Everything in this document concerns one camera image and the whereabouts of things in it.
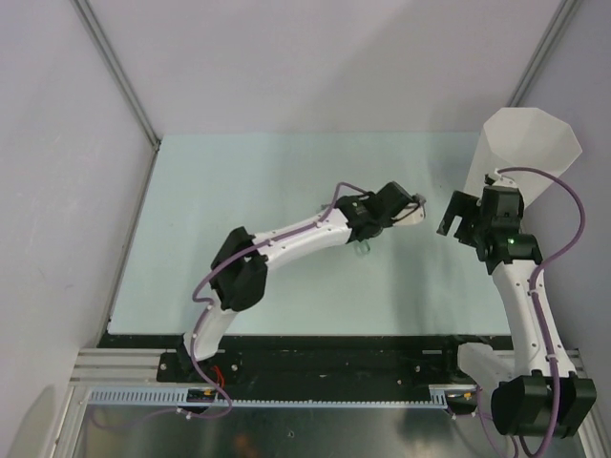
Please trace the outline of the green plastic dustpan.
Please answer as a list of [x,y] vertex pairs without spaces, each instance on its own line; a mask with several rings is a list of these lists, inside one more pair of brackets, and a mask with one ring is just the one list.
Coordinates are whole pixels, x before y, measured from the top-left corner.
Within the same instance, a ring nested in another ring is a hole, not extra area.
[[355,253],[359,257],[366,256],[370,253],[371,247],[367,240],[358,241],[354,244]]

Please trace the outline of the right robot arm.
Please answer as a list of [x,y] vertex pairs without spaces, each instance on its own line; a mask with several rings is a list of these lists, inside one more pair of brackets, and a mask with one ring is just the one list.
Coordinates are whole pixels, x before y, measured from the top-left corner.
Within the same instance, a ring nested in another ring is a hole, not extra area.
[[440,359],[452,383],[471,377],[490,397],[502,435],[574,436],[597,399],[592,380],[581,378],[555,328],[543,278],[532,274],[543,257],[535,236],[521,229],[524,201],[517,188],[486,186],[476,197],[452,194],[437,229],[474,248],[502,300],[514,360],[507,363],[484,343],[464,343]]

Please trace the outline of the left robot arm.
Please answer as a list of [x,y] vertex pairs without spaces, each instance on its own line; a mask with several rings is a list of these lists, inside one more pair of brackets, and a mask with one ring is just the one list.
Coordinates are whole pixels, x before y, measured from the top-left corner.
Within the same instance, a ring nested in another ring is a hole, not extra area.
[[238,316],[259,303],[268,275],[321,250],[374,239],[397,226],[425,219],[425,199],[391,181],[379,191],[366,191],[341,181],[330,202],[315,216],[281,229],[252,234],[233,229],[210,264],[209,273],[193,290],[191,300],[203,309],[178,348],[179,372],[188,380],[204,379],[211,357]]

